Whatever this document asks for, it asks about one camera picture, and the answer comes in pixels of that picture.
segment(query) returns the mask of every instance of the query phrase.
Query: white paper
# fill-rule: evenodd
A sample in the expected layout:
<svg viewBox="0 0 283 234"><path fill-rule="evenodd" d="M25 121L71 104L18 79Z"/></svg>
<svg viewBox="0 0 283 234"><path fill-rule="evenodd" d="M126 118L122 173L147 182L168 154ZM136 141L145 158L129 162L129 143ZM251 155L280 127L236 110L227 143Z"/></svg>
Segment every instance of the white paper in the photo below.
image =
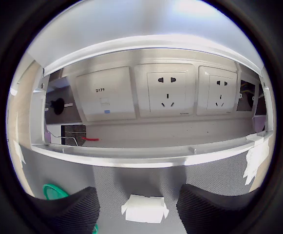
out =
<svg viewBox="0 0 283 234"><path fill-rule="evenodd" d="M256 176L258 167L269 155L269 140L251 148L246 155L247 167L244 171L243 178L246 178L245 185L249 184Z"/></svg>
<svg viewBox="0 0 283 234"><path fill-rule="evenodd" d="M254 141L255 142L254 146L260 145L261 143L264 142L264 137L263 136L258 136L257 133L247 135L246 139Z"/></svg>
<svg viewBox="0 0 283 234"><path fill-rule="evenodd" d="M126 220L141 223L161 223L163 216L167 218L169 214L163 197L141 195L131 195L121 207L122 215L125 211Z"/></svg>

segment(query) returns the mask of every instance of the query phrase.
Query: green object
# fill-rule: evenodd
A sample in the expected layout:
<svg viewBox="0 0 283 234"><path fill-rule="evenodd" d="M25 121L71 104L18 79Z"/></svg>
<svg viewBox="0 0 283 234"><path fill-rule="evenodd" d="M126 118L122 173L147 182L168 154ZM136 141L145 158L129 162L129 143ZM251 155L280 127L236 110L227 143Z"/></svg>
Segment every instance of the green object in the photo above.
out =
<svg viewBox="0 0 283 234"><path fill-rule="evenodd" d="M44 184L43 192L47 200L55 200L69 196L61 188L53 184ZM93 234L98 234L98 225L94 226Z"/></svg>
<svg viewBox="0 0 283 234"><path fill-rule="evenodd" d="M94 226L93 234L98 234L98 225Z"/></svg>

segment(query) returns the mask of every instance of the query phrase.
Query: white socket panel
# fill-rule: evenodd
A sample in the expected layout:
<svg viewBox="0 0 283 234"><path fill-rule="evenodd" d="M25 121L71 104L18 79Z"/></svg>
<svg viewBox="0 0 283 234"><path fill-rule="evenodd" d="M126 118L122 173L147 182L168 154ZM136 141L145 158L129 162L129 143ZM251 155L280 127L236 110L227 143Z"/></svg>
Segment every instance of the white socket panel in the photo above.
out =
<svg viewBox="0 0 283 234"><path fill-rule="evenodd" d="M193 113L194 66L181 63L135 67L141 117L188 116Z"/></svg>
<svg viewBox="0 0 283 234"><path fill-rule="evenodd" d="M76 89L88 121L136 118L129 67L76 77Z"/></svg>
<svg viewBox="0 0 283 234"><path fill-rule="evenodd" d="M229 114L238 104L237 74L203 67L199 68L197 115Z"/></svg>

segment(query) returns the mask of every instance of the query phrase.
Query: cable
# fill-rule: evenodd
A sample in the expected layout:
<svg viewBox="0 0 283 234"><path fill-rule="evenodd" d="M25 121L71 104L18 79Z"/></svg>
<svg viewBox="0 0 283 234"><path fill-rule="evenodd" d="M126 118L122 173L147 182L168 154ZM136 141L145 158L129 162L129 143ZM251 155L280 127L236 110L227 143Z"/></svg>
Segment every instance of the cable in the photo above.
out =
<svg viewBox="0 0 283 234"><path fill-rule="evenodd" d="M86 133L86 132L67 132L65 131L66 133Z"/></svg>
<svg viewBox="0 0 283 234"><path fill-rule="evenodd" d="M68 137L65 137L65 136L55 136L54 134L52 134L51 132L49 132L53 137L56 137L56 138L68 138ZM78 144L77 144L77 141L75 140L75 138L74 137L70 137L70 138L72 138L72 139L74 139L74 141L75 141L75 144L76 144L76 146L78 146Z"/></svg>
<svg viewBox="0 0 283 234"><path fill-rule="evenodd" d="M252 91L250 91L250 90L243 90L243 91L241 91L240 93L246 93L246 92L251 93L252 95L255 95L255 93L252 92Z"/></svg>

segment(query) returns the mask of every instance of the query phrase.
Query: power outlet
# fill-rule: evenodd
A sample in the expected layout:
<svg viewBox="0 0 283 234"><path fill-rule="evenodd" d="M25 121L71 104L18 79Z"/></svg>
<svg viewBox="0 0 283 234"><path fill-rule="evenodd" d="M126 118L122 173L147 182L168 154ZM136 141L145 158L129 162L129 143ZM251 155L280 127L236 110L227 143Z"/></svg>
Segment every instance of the power outlet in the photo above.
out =
<svg viewBox="0 0 283 234"><path fill-rule="evenodd" d="M147 73L150 113L182 112L186 103L186 73Z"/></svg>
<svg viewBox="0 0 283 234"><path fill-rule="evenodd" d="M193 113L195 73L192 64L153 63L134 68L141 117Z"/></svg>
<svg viewBox="0 0 283 234"><path fill-rule="evenodd" d="M229 111L234 106L236 82L232 78L209 76L207 110Z"/></svg>
<svg viewBox="0 0 283 234"><path fill-rule="evenodd" d="M236 105L237 74L212 68L199 68L197 115L229 114Z"/></svg>

